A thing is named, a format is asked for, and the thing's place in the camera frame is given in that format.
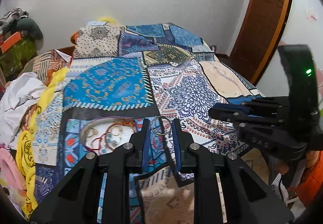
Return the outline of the yellow printed cloth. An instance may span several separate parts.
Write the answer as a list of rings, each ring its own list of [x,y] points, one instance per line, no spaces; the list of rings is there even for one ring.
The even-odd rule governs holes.
[[[23,131],[18,138],[16,163],[26,181],[26,199],[21,208],[28,220],[38,206],[34,195],[36,164],[56,164],[62,117],[61,83],[68,71],[66,67],[52,74],[52,80],[41,94],[37,108],[29,120],[29,129]]]

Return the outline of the white crumpled cloth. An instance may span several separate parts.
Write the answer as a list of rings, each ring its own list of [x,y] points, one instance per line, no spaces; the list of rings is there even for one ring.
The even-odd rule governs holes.
[[[10,82],[1,98],[1,144],[14,140],[26,111],[37,103],[47,87],[34,72],[23,73]]]

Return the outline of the striped brown cloth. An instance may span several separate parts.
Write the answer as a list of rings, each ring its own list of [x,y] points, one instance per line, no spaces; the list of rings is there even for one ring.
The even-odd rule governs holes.
[[[32,72],[37,75],[37,78],[46,86],[52,80],[52,74],[64,67],[69,67],[69,63],[57,52],[50,50],[35,57]]]

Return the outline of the pink fuzzy item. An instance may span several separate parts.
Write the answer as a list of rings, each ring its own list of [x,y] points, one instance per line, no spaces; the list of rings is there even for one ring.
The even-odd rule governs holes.
[[[1,172],[8,185],[20,190],[26,189],[25,178],[19,171],[13,156],[5,148],[1,148]]]

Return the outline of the orange box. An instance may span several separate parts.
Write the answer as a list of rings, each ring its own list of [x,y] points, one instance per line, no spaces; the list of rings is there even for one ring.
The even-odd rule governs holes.
[[[10,49],[16,43],[18,43],[18,41],[20,41],[21,39],[22,38],[20,32],[16,32],[13,35],[11,35],[1,44],[1,53],[5,53],[8,49]]]

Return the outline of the brown wooden door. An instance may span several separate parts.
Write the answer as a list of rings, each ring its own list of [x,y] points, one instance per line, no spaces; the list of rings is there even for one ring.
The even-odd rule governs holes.
[[[249,0],[230,54],[233,69],[257,84],[286,26],[291,0]]]

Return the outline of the purple-rimmed jewelry tray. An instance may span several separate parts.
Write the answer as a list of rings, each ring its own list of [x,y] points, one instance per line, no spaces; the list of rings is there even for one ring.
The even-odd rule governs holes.
[[[103,117],[94,119],[82,127],[79,139],[86,150],[97,155],[113,152],[129,142],[137,124],[130,117]]]

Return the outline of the blue patchwork bedspread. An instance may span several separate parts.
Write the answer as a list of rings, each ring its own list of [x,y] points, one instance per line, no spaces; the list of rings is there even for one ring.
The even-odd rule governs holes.
[[[88,24],[77,32],[76,49],[62,85],[62,117],[55,165],[36,164],[38,206],[88,152],[79,133],[103,117],[178,118],[195,141],[219,154],[243,154],[228,122],[211,119],[215,103],[242,102],[262,93],[221,63],[198,36],[169,24]],[[193,174],[179,174],[170,135],[151,131],[149,161],[130,175],[132,223],[192,223]]]

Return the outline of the dark green pillow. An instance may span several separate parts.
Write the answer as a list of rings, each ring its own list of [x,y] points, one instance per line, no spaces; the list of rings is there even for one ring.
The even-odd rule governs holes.
[[[42,40],[43,33],[37,23],[31,18],[19,19],[16,23],[16,30],[27,32],[35,40]]]

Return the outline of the silver bangle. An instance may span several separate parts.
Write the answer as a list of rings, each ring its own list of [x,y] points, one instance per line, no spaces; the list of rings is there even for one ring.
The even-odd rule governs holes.
[[[166,116],[156,116],[151,121],[151,131],[158,136],[168,136],[171,133],[171,121]]]

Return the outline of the orange object at right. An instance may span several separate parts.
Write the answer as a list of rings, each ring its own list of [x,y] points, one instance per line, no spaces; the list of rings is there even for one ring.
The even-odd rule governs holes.
[[[322,185],[322,151],[309,151],[307,165],[299,185],[292,190],[307,208],[314,201]]]

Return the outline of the green patterned bag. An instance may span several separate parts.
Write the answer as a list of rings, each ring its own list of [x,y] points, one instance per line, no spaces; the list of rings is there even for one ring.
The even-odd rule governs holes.
[[[14,80],[29,60],[37,55],[33,39],[23,38],[1,54],[1,70],[6,81]]]

